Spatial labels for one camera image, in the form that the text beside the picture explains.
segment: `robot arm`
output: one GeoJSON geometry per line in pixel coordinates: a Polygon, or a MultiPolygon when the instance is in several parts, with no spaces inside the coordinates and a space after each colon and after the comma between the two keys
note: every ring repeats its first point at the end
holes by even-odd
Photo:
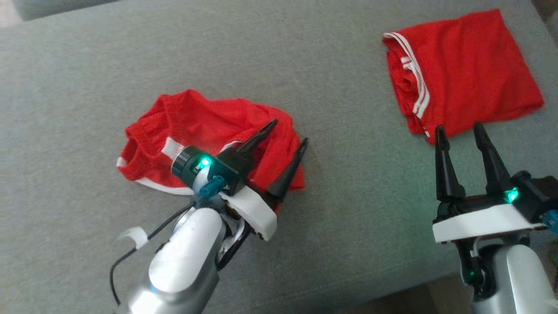
{"type": "Polygon", "coordinates": [[[510,177],[484,127],[474,134],[483,154],[487,194],[465,196],[449,156],[444,128],[436,129],[436,189],[440,201],[432,231],[438,243],[453,242],[461,278],[474,288],[475,314],[557,313],[556,299],[541,262],[528,247],[528,231],[558,224],[558,181],[510,177]]]}
{"type": "Polygon", "coordinates": [[[159,247],[117,314],[201,313],[219,282],[218,271],[248,235],[254,233],[265,241],[273,236],[275,212],[308,146],[304,139],[267,191],[251,186],[253,152],[276,123],[268,123],[238,149],[228,148],[215,157],[193,146],[178,154],[171,171],[192,188],[196,206],[178,218],[169,241],[159,247]]]}

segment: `red cloth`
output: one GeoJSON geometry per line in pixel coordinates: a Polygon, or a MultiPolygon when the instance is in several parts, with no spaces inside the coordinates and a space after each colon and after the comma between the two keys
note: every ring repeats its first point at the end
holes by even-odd
{"type": "Polygon", "coordinates": [[[454,136],[544,104],[497,9],[386,33],[383,42],[401,112],[430,144],[437,125],[454,136]]]}
{"type": "MultiPolygon", "coordinates": [[[[292,160],[300,139],[292,118],[283,111],[246,99],[210,101],[189,89],[160,96],[153,107],[126,128],[128,142],[117,162],[128,179],[173,194],[192,194],[171,174],[171,164],[184,146],[194,145],[212,155],[244,142],[272,119],[277,125],[260,144],[259,163],[249,174],[265,190],[292,160]]],[[[299,167],[291,190],[304,187],[299,167]]]]}

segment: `green led light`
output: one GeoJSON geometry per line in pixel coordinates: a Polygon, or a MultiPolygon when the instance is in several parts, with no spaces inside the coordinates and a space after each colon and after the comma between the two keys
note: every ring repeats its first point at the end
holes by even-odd
{"type": "Polygon", "coordinates": [[[209,166],[211,164],[211,159],[204,157],[200,160],[200,162],[198,163],[198,166],[196,167],[198,170],[202,170],[205,167],[209,166]]]}
{"type": "Polygon", "coordinates": [[[506,201],[510,204],[513,203],[513,201],[515,201],[518,196],[519,196],[519,191],[517,190],[517,188],[513,188],[511,190],[504,191],[504,201],[506,201]]]}

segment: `white stripe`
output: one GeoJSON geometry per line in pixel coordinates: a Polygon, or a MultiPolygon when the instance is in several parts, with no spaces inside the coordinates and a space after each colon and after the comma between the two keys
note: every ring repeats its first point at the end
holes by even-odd
{"type": "Polygon", "coordinates": [[[122,158],[122,157],[118,157],[118,159],[116,160],[116,167],[125,167],[128,164],[128,162],[126,161],[126,159],[122,158]]]}
{"type": "MultiPolygon", "coordinates": [[[[407,54],[407,56],[410,56],[410,55],[411,55],[411,53],[410,53],[409,50],[407,49],[407,46],[405,46],[405,44],[403,43],[403,41],[402,41],[399,37],[397,37],[397,36],[395,35],[395,33],[384,34],[384,37],[395,39],[395,40],[399,43],[399,45],[401,46],[401,48],[403,48],[405,54],[407,54]]],[[[405,69],[410,69],[409,66],[410,66],[409,64],[405,64],[403,67],[404,67],[405,69]]],[[[419,73],[416,72],[416,71],[413,71],[413,74],[415,75],[415,78],[416,78],[416,80],[417,80],[417,88],[418,88],[418,99],[416,100],[415,105],[413,106],[413,113],[416,114],[417,111],[419,110],[419,106],[420,106],[420,104],[421,104],[421,101],[424,99],[425,91],[424,91],[424,85],[423,85],[423,83],[422,83],[422,78],[421,78],[421,76],[419,75],[419,73]]]]}
{"type": "Polygon", "coordinates": [[[194,195],[194,191],[192,191],[191,188],[188,187],[183,187],[183,188],[169,188],[169,187],[165,187],[162,184],[158,184],[156,182],[153,182],[147,178],[141,178],[139,180],[136,180],[135,182],[139,183],[139,184],[143,184],[146,187],[150,187],[152,189],[155,190],[159,190],[159,191],[163,191],[169,194],[175,194],[175,195],[194,195]]]}
{"type": "Polygon", "coordinates": [[[223,150],[225,150],[225,149],[227,149],[227,148],[229,148],[229,147],[232,147],[232,146],[233,146],[234,144],[236,144],[236,143],[242,143],[242,142],[241,142],[241,141],[232,141],[232,142],[230,142],[230,143],[228,143],[228,144],[225,144],[225,146],[223,146],[223,148],[221,148],[221,151],[219,151],[219,152],[221,153],[223,150]]]}
{"type": "Polygon", "coordinates": [[[413,53],[413,51],[411,49],[411,45],[409,44],[407,39],[405,39],[405,37],[403,37],[401,34],[396,33],[396,32],[391,32],[391,33],[384,34],[384,37],[393,38],[399,43],[399,45],[401,45],[401,48],[403,48],[403,50],[405,51],[407,56],[412,61],[413,67],[411,67],[410,69],[411,70],[412,69],[416,70],[416,71],[413,71],[413,73],[414,73],[414,75],[417,79],[418,99],[415,102],[415,105],[413,107],[413,113],[415,113],[416,116],[420,119],[420,118],[422,118],[422,115],[424,114],[424,110],[426,109],[426,107],[429,104],[430,92],[428,91],[428,88],[426,87],[426,82],[424,81],[424,77],[422,76],[422,71],[420,69],[419,63],[417,62],[417,60],[415,58],[415,54],[413,53]]]}
{"type": "Polygon", "coordinates": [[[419,119],[421,119],[422,115],[424,114],[424,110],[426,109],[426,107],[428,107],[428,104],[430,102],[430,93],[428,91],[428,87],[426,87],[426,81],[424,80],[424,77],[422,76],[422,71],[421,71],[419,62],[417,61],[417,59],[415,57],[415,54],[413,53],[413,49],[411,48],[411,45],[409,44],[407,39],[399,33],[393,32],[392,34],[394,34],[395,36],[398,36],[401,39],[401,41],[403,42],[403,44],[407,47],[408,54],[411,57],[411,59],[413,60],[413,63],[416,66],[416,70],[418,72],[418,75],[421,78],[421,84],[424,88],[424,99],[420,102],[419,107],[418,107],[418,112],[416,112],[417,117],[419,119]]]}
{"type": "Polygon", "coordinates": [[[171,160],[175,160],[178,154],[184,149],[184,145],[180,144],[179,142],[173,140],[170,137],[167,137],[165,141],[165,146],[161,149],[161,152],[167,155],[171,160]]]}
{"type": "MultiPolygon", "coordinates": [[[[426,92],[425,92],[426,86],[425,86],[424,77],[422,76],[422,71],[420,69],[419,63],[418,63],[417,59],[415,58],[415,54],[413,53],[413,50],[411,49],[411,45],[409,44],[407,39],[405,39],[405,37],[403,37],[399,33],[393,32],[392,34],[396,37],[397,42],[399,42],[399,44],[401,45],[401,47],[403,48],[405,53],[411,57],[412,62],[414,64],[416,64],[416,69],[417,69],[417,73],[418,73],[417,84],[419,86],[419,91],[420,91],[419,95],[418,95],[417,103],[418,103],[418,106],[421,106],[423,104],[424,98],[426,97],[426,92]]],[[[418,108],[415,107],[413,109],[413,112],[416,113],[417,110],[418,110],[418,108]]]]}
{"type": "Polygon", "coordinates": [[[118,236],[118,239],[116,239],[117,241],[124,238],[124,237],[130,237],[132,238],[132,240],[134,240],[134,242],[136,243],[136,249],[139,250],[142,246],[145,245],[145,243],[148,243],[149,240],[147,239],[147,233],[145,233],[145,230],[142,227],[133,227],[130,228],[126,231],[124,231],[123,233],[121,233],[118,236]]]}

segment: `gray couch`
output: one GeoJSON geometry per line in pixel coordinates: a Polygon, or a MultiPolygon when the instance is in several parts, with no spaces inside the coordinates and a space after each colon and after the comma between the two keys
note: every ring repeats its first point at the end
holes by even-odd
{"type": "MultiPolygon", "coordinates": [[[[434,150],[407,129],[381,38],[494,7],[546,105],[485,127],[510,172],[558,175],[558,49],[529,1],[134,0],[3,30],[7,312],[114,310],[108,270],[132,247],[116,237],[185,203],[119,174],[123,130],[186,88],[284,109],[311,140],[307,188],[270,242],[245,242],[206,313],[335,311],[457,272],[431,233],[434,150]]],[[[451,143],[459,178],[482,193],[472,133],[451,143]]],[[[122,295],[168,234],[117,269],[122,295]]]]}

